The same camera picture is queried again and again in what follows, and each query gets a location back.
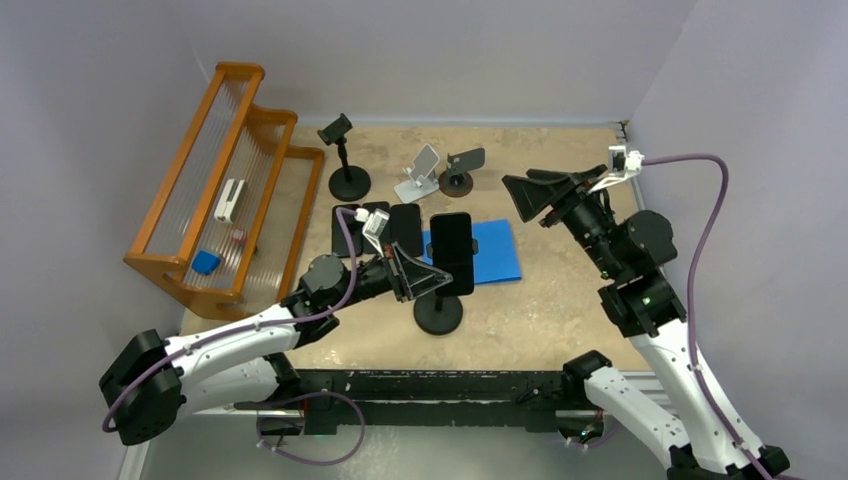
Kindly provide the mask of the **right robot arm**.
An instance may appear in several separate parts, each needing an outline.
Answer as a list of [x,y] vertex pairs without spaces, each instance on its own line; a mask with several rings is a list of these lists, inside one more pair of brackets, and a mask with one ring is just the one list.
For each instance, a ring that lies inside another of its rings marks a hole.
[[763,443],[739,417],[697,345],[678,295],[662,272],[677,251],[662,215],[640,210],[617,221],[602,201],[605,169],[531,169],[503,184],[523,221],[563,225],[605,284],[602,308],[651,367],[670,407],[631,385],[598,351],[563,367],[561,392],[576,407],[612,415],[663,465],[670,479],[765,479],[789,469],[786,453]]

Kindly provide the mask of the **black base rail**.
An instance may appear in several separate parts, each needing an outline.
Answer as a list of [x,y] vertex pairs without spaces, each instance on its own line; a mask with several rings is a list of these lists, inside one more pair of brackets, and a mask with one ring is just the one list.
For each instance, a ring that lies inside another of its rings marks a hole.
[[302,369],[266,400],[235,410],[288,410],[306,435],[340,426],[514,427],[565,438],[599,436],[614,418],[608,400],[592,404],[559,370]]

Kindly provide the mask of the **blue mat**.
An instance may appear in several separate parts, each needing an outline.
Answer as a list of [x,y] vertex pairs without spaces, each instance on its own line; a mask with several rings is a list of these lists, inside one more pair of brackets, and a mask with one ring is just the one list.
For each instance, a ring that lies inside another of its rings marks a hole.
[[[472,237],[477,241],[478,253],[474,255],[475,286],[488,283],[515,281],[521,278],[521,269],[509,222],[505,219],[472,222]],[[431,264],[428,245],[430,228],[422,233],[424,262]]]

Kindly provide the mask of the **tall black phone stand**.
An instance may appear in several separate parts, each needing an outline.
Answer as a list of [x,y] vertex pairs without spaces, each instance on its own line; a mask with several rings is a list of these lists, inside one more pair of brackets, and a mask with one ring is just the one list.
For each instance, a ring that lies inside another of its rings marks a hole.
[[[474,255],[478,253],[474,239]],[[434,293],[424,295],[415,301],[413,315],[416,324],[424,332],[434,336],[444,336],[455,331],[462,322],[464,308],[462,296],[439,297]]]

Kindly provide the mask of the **small pink-capped bottle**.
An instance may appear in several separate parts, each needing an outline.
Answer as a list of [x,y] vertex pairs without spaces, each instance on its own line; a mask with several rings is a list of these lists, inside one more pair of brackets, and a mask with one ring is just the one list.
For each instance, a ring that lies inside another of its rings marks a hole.
[[242,229],[232,229],[229,234],[230,240],[238,245],[243,245],[247,239],[247,233]]

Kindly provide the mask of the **black smartphone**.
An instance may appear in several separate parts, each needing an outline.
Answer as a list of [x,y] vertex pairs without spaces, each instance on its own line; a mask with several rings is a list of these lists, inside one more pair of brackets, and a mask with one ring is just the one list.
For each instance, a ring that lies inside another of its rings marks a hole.
[[383,247],[390,239],[390,204],[386,201],[365,203],[368,216],[362,226],[364,252],[383,255]]

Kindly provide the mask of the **black round-base phone stand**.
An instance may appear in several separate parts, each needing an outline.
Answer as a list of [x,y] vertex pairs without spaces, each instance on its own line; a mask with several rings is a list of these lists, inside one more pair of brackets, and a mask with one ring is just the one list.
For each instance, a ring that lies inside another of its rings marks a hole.
[[345,202],[364,198],[371,188],[368,172],[349,163],[346,135],[352,128],[350,119],[344,113],[340,113],[329,125],[317,131],[317,135],[326,146],[336,146],[341,166],[331,174],[328,187],[334,198]]

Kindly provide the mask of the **white rectangular device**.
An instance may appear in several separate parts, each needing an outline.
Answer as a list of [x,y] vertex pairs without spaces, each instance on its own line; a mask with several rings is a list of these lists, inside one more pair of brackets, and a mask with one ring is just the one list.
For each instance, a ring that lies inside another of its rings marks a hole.
[[216,203],[213,217],[216,221],[232,224],[238,214],[241,200],[247,191],[245,179],[230,178],[225,181]]

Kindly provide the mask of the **white phone stand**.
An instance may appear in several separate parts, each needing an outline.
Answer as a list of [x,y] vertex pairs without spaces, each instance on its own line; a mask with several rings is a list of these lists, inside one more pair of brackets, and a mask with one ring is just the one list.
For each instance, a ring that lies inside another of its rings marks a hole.
[[394,187],[401,203],[415,203],[439,189],[436,169],[440,160],[439,154],[429,143],[422,146],[412,166],[404,169],[407,179]]

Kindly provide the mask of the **blue small block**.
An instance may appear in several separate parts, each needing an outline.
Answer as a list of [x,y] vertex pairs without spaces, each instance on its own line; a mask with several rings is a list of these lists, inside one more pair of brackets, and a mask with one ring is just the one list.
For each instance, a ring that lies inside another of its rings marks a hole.
[[191,269],[198,275],[207,276],[214,273],[221,262],[221,256],[217,252],[200,250],[191,262]]

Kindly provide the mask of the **orange wooden rack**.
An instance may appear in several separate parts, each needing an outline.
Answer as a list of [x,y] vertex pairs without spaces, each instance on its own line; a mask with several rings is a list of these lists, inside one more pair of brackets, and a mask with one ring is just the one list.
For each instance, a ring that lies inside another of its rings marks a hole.
[[[235,321],[281,300],[292,288],[324,152],[297,146],[297,114],[260,106],[264,69],[221,62],[189,124],[125,263],[195,315]],[[245,179],[232,224],[214,219],[226,180]],[[233,243],[232,229],[247,233]],[[200,250],[221,265],[198,275]]]

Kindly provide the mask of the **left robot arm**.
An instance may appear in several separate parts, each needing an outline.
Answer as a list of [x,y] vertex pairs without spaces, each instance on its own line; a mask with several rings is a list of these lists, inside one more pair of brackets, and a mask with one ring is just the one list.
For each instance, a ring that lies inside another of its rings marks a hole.
[[102,429],[131,446],[209,407],[266,401],[287,408],[297,399],[298,382],[274,367],[272,357],[328,335],[343,308],[385,293],[413,301],[454,278],[396,243],[352,265],[326,254],[311,261],[292,294],[258,314],[193,335],[138,333],[98,382],[108,406]]

